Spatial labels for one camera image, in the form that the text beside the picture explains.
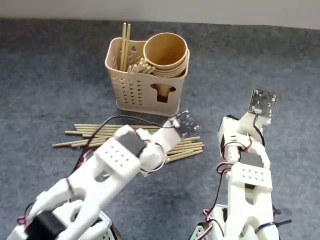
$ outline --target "utensil holder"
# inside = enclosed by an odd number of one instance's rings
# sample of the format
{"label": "utensil holder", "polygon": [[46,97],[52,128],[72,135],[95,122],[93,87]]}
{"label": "utensil holder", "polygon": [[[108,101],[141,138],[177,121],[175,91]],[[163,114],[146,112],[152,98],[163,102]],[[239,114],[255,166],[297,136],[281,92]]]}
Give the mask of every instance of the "utensil holder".
{"label": "utensil holder", "polygon": [[[164,78],[144,73],[128,73],[117,70],[121,61],[122,38],[114,38],[109,46],[105,67],[112,82],[116,106],[120,110],[173,116],[179,112],[181,93],[189,67],[190,53],[187,53],[185,71],[179,77]],[[129,42],[127,66],[139,63],[144,57],[143,49],[146,41]],[[172,86],[168,97],[158,97],[159,84]]]}

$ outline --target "white wall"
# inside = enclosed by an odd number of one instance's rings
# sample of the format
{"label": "white wall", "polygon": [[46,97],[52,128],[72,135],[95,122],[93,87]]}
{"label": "white wall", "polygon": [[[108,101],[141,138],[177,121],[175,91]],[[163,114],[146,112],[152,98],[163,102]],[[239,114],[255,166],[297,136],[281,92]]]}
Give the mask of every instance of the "white wall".
{"label": "white wall", "polygon": [[320,0],[0,0],[0,17],[320,29]]}

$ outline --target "mounting plate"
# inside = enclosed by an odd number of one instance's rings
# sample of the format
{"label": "mounting plate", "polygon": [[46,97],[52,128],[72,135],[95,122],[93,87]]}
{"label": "mounting plate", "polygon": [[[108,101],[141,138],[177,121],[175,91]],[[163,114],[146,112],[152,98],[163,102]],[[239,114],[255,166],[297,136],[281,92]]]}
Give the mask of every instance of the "mounting plate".
{"label": "mounting plate", "polygon": [[172,118],[170,118],[170,121],[172,123],[174,121],[177,121],[179,126],[175,126],[175,130],[182,139],[190,136],[200,129],[199,124],[188,110],[185,110],[173,116]]}
{"label": "mounting plate", "polygon": [[275,93],[254,88],[250,100],[248,113],[271,118],[277,101]]}

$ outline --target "stack of cups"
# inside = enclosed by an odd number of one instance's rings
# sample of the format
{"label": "stack of cups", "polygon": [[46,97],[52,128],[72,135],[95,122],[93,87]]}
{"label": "stack of cups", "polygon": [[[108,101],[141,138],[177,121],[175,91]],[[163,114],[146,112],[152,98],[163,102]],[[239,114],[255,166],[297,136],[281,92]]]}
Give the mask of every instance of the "stack of cups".
{"label": "stack of cups", "polygon": [[[177,78],[184,74],[188,64],[188,46],[179,35],[163,32],[151,37],[143,47],[143,55],[149,65],[155,67],[153,75],[161,78]],[[168,97],[171,86],[158,84],[158,93]]]}

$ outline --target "robotic arm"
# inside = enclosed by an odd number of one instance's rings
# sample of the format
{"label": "robotic arm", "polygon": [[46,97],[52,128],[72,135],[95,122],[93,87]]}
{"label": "robotic arm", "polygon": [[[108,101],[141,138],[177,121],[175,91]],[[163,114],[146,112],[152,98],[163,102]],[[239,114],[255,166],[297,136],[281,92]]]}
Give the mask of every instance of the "robotic arm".
{"label": "robotic arm", "polygon": [[[101,210],[138,173],[160,169],[166,153],[198,129],[188,111],[170,118],[153,135],[143,129],[135,131],[128,125],[120,128],[74,173],[42,192],[26,217],[29,224],[26,228],[18,226],[7,240],[101,239],[98,237],[103,236],[111,225]],[[109,177],[97,181],[103,173]],[[55,209],[75,196],[83,196],[84,201],[66,203]]]}
{"label": "robotic arm", "polygon": [[206,222],[198,224],[190,240],[279,240],[274,222],[270,160],[262,126],[268,126],[277,96],[254,89],[248,112],[238,119],[222,119],[218,130],[220,155],[226,161],[217,166],[221,180],[228,181],[228,203],[204,210]]}

